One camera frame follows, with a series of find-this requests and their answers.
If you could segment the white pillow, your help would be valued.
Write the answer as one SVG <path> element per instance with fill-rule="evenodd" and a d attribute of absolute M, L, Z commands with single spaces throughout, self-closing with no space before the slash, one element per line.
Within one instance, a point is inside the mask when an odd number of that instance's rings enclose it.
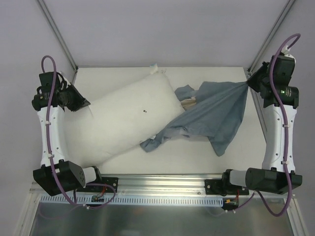
<path fill-rule="evenodd" d="M 66 112 L 64 132 L 69 159 L 83 168 L 152 138 L 184 112 L 157 68 L 83 68 L 74 85 L 90 104 Z"/>

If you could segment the blue beige striped pillowcase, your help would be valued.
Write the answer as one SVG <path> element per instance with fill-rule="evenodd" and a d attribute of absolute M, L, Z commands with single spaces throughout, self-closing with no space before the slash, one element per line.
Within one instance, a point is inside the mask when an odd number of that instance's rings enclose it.
<path fill-rule="evenodd" d="M 151 152 L 175 136 L 204 136 L 216 155 L 222 156 L 243 121 L 247 83 L 203 82 L 198 90 L 189 85 L 177 88 L 175 95 L 181 102 L 193 98 L 196 104 L 169 122 L 154 138 L 142 142 L 141 148 Z"/>

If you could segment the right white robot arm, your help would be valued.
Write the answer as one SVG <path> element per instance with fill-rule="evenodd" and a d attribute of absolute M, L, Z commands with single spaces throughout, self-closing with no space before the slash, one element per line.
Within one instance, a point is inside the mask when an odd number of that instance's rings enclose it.
<path fill-rule="evenodd" d="M 266 151 L 262 167 L 246 171 L 227 169 L 222 175 L 221 190 L 232 194 L 246 188 L 260 192 L 284 194 L 302 184 L 293 161 L 293 126 L 299 105 L 299 90 L 290 87 L 295 58 L 281 53 L 272 66 L 264 62 L 248 79 L 247 84 L 263 99 L 267 116 Z"/>

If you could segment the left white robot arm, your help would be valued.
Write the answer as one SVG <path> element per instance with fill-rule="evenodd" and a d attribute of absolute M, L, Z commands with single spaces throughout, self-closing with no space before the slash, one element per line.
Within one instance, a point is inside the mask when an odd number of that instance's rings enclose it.
<path fill-rule="evenodd" d="M 40 121 L 43 151 L 40 168 L 33 171 L 34 180 L 50 196 L 85 186 L 99 191 L 103 180 L 98 168 L 82 168 L 71 162 L 64 135 L 65 109 L 76 112 L 90 102 L 59 72 L 41 73 L 39 79 L 41 85 L 31 103 Z"/>

